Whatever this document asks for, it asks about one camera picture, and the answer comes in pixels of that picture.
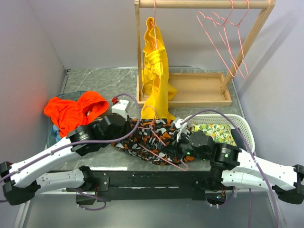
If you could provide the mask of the orange camouflage shorts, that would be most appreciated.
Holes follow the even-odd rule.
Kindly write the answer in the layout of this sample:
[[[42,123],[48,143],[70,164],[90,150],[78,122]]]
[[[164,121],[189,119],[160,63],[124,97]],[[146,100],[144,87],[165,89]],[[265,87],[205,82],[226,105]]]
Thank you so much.
[[[125,154],[139,157],[143,161],[155,165],[179,166],[185,164],[172,163],[162,157],[162,145],[164,140],[173,139],[177,131],[171,126],[173,120],[170,119],[142,119],[139,127],[128,138],[112,143],[112,146]]]

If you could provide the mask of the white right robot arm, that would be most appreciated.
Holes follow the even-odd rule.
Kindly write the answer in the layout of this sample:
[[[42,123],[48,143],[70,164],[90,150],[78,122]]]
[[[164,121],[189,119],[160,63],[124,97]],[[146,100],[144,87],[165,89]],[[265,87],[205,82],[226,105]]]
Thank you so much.
[[[302,165],[284,166],[258,158],[245,150],[226,143],[214,142],[204,132],[191,133],[173,145],[163,146],[162,153],[182,159],[186,156],[207,160],[211,166],[199,188],[219,191],[224,187],[265,189],[277,194],[286,203],[304,201],[304,168]]]

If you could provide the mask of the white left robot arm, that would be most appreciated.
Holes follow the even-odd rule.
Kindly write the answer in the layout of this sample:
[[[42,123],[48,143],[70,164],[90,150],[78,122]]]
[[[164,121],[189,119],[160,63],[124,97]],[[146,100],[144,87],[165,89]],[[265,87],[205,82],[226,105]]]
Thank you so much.
[[[1,163],[0,175],[4,182],[2,189],[5,200],[14,206],[50,190],[91,190],[95,186],[95,179],[88,166],[72,171],[51,170],[56,165],[96,152],[128,135],[131,131],[128,120],[128,115],[106,115],[76,128],[59,142],[31,158],[18,163]]]

